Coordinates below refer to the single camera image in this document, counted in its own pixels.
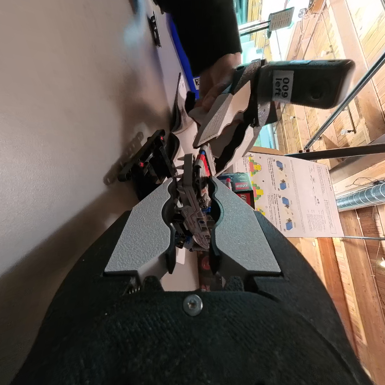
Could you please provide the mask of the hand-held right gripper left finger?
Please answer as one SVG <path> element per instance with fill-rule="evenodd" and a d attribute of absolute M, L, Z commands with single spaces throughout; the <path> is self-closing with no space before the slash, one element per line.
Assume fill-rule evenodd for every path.
<path fill-rule="evenodd" d="M 104 269 L 106 275 L 161 279 L 176 266 L 176 178 L 167 179 L 131 210 Z"/>

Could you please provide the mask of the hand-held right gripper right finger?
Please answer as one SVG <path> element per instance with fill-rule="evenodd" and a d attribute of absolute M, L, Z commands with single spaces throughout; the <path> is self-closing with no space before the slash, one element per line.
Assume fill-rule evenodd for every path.
<path fill-rule="evenodd" d="M 209 178 L 211 229 L 209 265 L 224 279 L 279 277 L 281 268 L 274 256 L 256 211 L 216 177 Z"/>

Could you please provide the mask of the black ceiling track rail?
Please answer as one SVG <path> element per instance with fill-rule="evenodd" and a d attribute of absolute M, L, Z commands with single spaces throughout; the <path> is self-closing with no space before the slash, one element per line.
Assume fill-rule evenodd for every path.
<path fill-rule="evenodd" d="M 359 92 L 368 84 L 373 76 L 382 68 L 385 63 L 385 52 L 377 59 L 377 61 L 368 69 L 365 75 L 359 80 L 356 86 L 345 97 L 337 109 L 330 115 L 330 117 L 323 123 L 318 131 L 311 137 L 309 142 L 305 145 L 304 151 L 307 151 L 311 146 L 322 136 L 326 129 L 335 121 L 340 113 L 349 105 L 349 103 L 359 94 Z"/>

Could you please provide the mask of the tagged blue storage bin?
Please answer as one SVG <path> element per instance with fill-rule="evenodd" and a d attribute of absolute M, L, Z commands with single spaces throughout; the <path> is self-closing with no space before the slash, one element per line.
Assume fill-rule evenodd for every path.
<path fill-rule="evenodd" d="M 182 47 L 176 26 L 174 24 L 174 21 L 171 17 L 170 14 L 166 14 L 166 19 L 167 19 L 167 26 L 169 29 L 169 32 L 171 34 L 171 38 L 175 47 L 176 54 L 178 56 L 182 72 L 184 75 L 184 78 L 186 80 L 186 83 L 189 86 L 189 89 L 191 92 L 195 94 L 195 98 L 199 99 L 200 93 L 200 77 L 199 76 L 194 76 L 191 71 L 190 63 L 187 58 L 187 55 Z"/>

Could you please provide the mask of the instruction poster on board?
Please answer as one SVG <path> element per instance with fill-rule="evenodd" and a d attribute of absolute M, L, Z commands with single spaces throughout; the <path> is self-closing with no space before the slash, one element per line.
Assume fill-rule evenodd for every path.
<path fill-rule="evenodd" d="M 263 154 L 267 155 L 267 156 L 283 156 L 284 155 L 281 151 L 279 151 L 277 149 L 253 146 L 248 152 L 246 152 L 244 154 L 244 156 L 258 158 L 258 157 L 261 157 Z"/>

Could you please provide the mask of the light grey desk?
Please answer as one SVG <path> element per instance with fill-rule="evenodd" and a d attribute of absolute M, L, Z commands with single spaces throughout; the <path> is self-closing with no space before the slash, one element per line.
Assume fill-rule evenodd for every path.
<path fill-rule="evenodd" d="M 181 70 L 153 1 L 1 1 L 0 12 L 0 379 L 9 384 L 67 273 L 136 203 L 119 166 L 168 129 Z"/>

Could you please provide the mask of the black toy set box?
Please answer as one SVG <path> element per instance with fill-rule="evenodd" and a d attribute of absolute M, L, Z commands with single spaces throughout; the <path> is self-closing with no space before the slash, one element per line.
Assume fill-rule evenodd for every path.
<path fill-rule="evenodd" d="M 218 179 L 231 189 L 245 203 L 255 208 L 254 191 L 249 173 L 237 172 L 221 174 Z M 225 286 L 225 278 L 217 272 L 213 274 L 209 264 L 209 251 L 197 251 L 199 290 L 202 292 L 220 291 Z"/>

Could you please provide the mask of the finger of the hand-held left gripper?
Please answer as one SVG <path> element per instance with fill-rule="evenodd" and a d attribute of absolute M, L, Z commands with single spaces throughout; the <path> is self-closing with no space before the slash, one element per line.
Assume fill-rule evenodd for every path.
<path fill-rule="evenodd" d="M 260 131 L 260 126 L 239 123 L 232 135 L 227 133 L 225 137 L 230 140 L 225 146 L 220 145 L 219 157 L 215 160 L 215 176 L 241 160 L 254 146 Z"/>
<path fill-rule="evenodd" d="M 199 148 L 218 137 L 226 126 L 232 124 L 239 114 L 246 111 L 250 97 L 251 80 L 248 80 L 235 94 L 231 92 L 220 94 L 206 114 L 201 108 L 194 108 L 193 119 L 199 121 L 200 127 L 193 147 Z"/>

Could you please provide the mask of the silver ventilation duct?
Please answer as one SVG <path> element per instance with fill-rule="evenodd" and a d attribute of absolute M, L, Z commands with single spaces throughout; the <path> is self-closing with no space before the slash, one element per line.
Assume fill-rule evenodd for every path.
<path fill-rule="evenodd" d="M 380 180 L 365 188 L 336 198 L 339 212 L 385 204 L 385 181 Z"/>

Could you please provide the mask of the sign on black stand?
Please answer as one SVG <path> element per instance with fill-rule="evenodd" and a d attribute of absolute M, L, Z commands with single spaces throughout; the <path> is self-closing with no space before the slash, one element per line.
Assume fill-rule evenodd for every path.
<path fill-rule="evenodd" d="M 269 14 L 268 20 L 266 21 L 252 21 L 244 23 L 238 26 L 239 36 L 248 36 L 259 31 L 266 30 L 267 39 L 270 39 L 272 32 L 282 28 L 286 28 L 291 25 L 294 7 L 286 8 L 279 12 Z"/>

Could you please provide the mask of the person's left hand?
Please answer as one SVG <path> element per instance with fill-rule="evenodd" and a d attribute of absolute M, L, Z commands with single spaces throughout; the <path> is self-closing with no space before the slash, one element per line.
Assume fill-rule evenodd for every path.
<path fill-rule="evenodd" d="M 217 97 L 232 83 L 234 73 L 242 63 L 241 52 L 226 54 L 200 74 L 200 97 L 195 107 L 209 111 Z"/>

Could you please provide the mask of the grey red brick truck model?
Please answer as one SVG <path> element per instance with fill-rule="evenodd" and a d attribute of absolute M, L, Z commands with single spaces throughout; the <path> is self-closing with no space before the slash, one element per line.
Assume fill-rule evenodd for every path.
<path fill-rule="evenodd" d="M 185 154 L 174 134 L 166 138 L 157 130 L 144 145 L 123 164 L 118 181 L 132 181 L 141 201 L 167 179 L 175 180 L 172 224 L 176 229 L 176 246 L 190 250 L 209 249 L 214 221 L 210 216 L 209 178 L 215 176 L 215 161 L 209 144 L 196 154 Z"/>

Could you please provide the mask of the open instruction booklet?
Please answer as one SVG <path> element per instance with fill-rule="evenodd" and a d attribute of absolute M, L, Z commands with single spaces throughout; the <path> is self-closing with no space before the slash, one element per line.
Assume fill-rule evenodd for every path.
<path fill-rule="evenodd" d="M 189 90 L 182 72 L 178 75 L 174 103 L 172 105 L 172 118 L 170 132 L 180 133 L 190 127 L 194 120 L 189 112 L 195 107 L 196 95 Z"/>

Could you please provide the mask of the printed instruction sheet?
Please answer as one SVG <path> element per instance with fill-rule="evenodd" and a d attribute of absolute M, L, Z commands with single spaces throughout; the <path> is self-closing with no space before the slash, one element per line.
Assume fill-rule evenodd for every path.
<path fill-rule="evenodd" d="M 255 210 L 287 238 L 344 236 L 324 164 L 282 155 L 249 153 L 235 164 L 247 172 Z"/>

